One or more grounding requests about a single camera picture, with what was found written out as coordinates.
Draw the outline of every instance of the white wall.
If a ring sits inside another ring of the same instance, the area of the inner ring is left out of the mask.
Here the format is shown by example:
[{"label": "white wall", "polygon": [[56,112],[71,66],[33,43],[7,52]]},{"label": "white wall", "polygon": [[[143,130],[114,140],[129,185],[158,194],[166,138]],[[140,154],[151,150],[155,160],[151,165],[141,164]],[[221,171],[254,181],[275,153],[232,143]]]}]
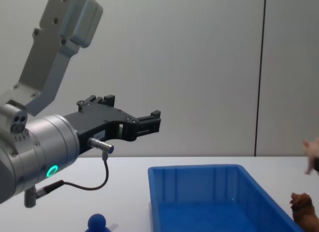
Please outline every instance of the white wall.
[{"label": "white wall", "polygon": [[257,155],[319,136],[319,0],[267,0]]},{"label": "white wall", "polygon": [[[96,36],[40,115],[114,94],[134,116],[162,111],[160,133],[112,141],[115,156],[253,155],[264,0],[97,1]],[[0,93],[18,80],[46,2],[0,1]]]}]

